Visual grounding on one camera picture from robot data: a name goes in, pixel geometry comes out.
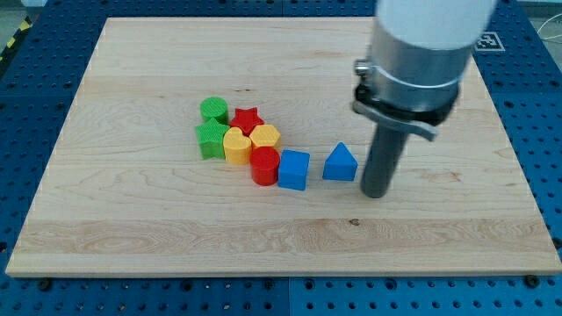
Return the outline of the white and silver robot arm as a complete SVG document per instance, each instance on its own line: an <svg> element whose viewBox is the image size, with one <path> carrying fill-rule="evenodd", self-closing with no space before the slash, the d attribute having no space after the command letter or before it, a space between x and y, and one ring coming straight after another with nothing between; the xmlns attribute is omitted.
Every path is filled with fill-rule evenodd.
<svg viewBox="0 0 562 316"><path fill-rule="evenodd" d="M352 109L427 140L458 96L472 47L496 0L379 0L371 44L356 61Z"/></svg>

